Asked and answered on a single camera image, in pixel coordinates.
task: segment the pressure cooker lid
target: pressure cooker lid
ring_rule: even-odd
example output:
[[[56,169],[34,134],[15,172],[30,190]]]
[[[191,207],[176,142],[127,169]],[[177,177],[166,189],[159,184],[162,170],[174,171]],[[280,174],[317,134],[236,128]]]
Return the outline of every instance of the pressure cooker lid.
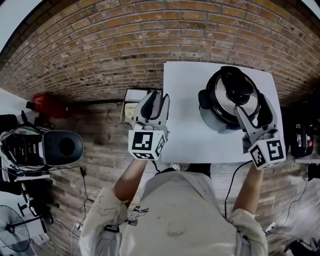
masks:
[[[230,126],[239,126],[234,113],[236,104],[248,114],[251,121],[260,110],[255,83],[239,68],[223,66],[208,81],[207,93],[213,114]]]

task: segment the sleeve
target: sleeve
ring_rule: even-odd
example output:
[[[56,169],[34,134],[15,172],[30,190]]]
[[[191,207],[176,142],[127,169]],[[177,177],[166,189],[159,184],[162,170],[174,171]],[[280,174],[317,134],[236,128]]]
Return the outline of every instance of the sleeve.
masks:
[[[229,221],[241,233],[242,237],[248,241],[251,256],[268,255],[266,235],[251,213],[243,209],[236,209],[229,216]]]
[[[83,256],[116,255],[120,248],[120,224],[127,217],[126,202],[120,201],[111,188],[104,187],[87,215],[79,240]],[[112,225],[111,231],[105,229]]]

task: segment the white marker cube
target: white marker cube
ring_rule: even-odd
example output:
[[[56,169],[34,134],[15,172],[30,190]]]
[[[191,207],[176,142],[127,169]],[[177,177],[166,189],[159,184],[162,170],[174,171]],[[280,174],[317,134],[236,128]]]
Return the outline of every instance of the white marker cube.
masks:
[[[135,159],[158,160],[166,141],[163,130],[129,130],[128,150]]]
[[[258,170],[273,167],[286,160],[286,149],[280,138],[257,140],[248,151]]]

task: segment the electric fan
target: electric fan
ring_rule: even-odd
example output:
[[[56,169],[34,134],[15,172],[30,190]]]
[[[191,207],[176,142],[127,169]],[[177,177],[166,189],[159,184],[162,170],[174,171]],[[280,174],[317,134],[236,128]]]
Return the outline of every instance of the electric fan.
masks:
[[[26,251],[30,245],[30,235],[26,223],[39,218],[23,220],[14,209],[0,205],[0,240],[15,252]]]

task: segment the white table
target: white table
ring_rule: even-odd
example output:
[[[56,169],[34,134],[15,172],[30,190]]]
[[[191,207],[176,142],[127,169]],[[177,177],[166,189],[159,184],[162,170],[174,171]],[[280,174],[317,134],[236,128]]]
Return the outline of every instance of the white table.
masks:
[[[206,62],[166,62],[163,94],[170,96],[166,123],[170,134],[161,154],[163,163],[236,163],[251,160],[243,154],[242,130],[218,134],[203,121],[199,111],[198,92],[223,64]],[[283,139],[280,105],[273,77],[268,72],[238,67],[248,75],[271,102]]]

